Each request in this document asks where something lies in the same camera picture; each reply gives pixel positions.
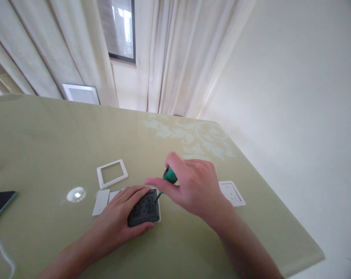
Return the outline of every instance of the wall socket panel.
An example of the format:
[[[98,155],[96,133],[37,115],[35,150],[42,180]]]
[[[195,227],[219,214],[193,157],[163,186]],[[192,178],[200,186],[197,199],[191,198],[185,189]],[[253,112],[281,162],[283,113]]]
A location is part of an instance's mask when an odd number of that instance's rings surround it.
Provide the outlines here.
[[[234,207],[246,205],[233,181],[219,181],[219,187],[226,199],[228,199]]]

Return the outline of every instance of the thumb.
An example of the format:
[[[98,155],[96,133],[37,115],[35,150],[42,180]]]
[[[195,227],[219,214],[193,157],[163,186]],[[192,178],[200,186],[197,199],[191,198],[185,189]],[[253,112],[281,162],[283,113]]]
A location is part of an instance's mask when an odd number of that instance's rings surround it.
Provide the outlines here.
[[[144,181],[144,184],[155,186],[158,190],[160,190],[160,192],[163,192],[164,194],[168,195],[175,202],[179,200],[179,186],[171,184],[170,182],[162,178],[147,178]]]
[[[131,227],[129,229],[129,236],[131,239],[137,237],[137,236],[141,236],[142,234],[144,234],[146,231],[152,229],[155,225],[151,222],[145,222],[142,223],[138,226],[135,227]]]

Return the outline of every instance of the green tablecloth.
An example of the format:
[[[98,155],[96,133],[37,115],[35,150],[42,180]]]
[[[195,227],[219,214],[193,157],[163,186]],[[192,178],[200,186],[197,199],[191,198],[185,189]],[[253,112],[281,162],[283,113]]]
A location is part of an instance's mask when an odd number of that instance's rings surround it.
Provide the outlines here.
[[[170,151],[214,163],[246,201],[236,208],[284,276],[324,254],[242,152],[214,122],[26,95],[0,97],[0,191],[18,197],[0,216],[0,243],[15,278],[34,278],[92,224],[96,168],[123,159],[129,177],[112,191],[161,176]],[[67,193],[82,187],[80,202]],[[0,256],[0,277],[9,265]],[[161,197],[161,222],[91,266],[83,278],[234,278],[216,234]]]

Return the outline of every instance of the left hand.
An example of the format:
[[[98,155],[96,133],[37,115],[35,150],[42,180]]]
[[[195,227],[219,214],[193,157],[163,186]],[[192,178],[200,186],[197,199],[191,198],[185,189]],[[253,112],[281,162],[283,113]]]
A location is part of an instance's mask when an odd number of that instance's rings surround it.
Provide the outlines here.
[[[129,240],[152,229],[151,222],[142,223],[135,227],[128,227],[128,216],[134,205],[143,197],[150,187],[131,186],[121,190],[93,225],[79,239],[80,247],[92,262],[97,261]]]

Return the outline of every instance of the white cable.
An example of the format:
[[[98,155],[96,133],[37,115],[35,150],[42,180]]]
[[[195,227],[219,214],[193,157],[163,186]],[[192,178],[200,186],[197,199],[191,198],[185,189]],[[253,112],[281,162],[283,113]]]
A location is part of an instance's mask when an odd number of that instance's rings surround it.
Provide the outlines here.
[[[10,259],[9,255],[6,253],[6,251],[3,248],[1,243],[0,243],[0,252],[2,254],[2,257],[5,259],[5,261],[7,261],[9,263],[9,265],[11,266],[11,275],[9,277],[9,279],[11,279],[15,274],[16,264],[13,260]]]

